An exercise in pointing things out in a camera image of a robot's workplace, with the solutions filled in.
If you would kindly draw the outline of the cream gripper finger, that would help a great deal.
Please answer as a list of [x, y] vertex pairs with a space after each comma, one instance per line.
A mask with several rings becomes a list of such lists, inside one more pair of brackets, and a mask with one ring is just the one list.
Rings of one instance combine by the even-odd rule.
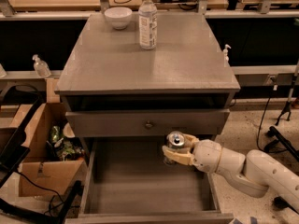
[[196, 136], [190, 134], [184, 134], [184, 146], [189, 148], [195, 148], [199, 143], [199, 139]]
[[183, 152], [182, 150], [174, 150], [173, 148], [163, 146], [163, 154], [167, 163], [179, 163], [182, 165], [193, 165], [193, 154], [187, 150]]

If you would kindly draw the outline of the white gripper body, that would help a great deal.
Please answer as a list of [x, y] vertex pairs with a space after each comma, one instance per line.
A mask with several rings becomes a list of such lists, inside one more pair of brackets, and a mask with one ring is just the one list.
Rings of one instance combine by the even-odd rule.
[[201, 140], [194, 145], [192, 165], [204, 173], [215, 173], [220, 161], [222, 146], [211, 140]]

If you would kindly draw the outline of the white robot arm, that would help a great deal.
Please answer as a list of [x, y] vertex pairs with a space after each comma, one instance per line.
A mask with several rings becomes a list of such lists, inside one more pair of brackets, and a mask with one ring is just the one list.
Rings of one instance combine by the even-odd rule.
[[168, 162], [221, 175], [233, 188], [251, 197], [261, 198], [271, 188], [299, 212], [299, 176], [261, 150], [244, 155], [209, 139], [171, 132], [162, 151]]

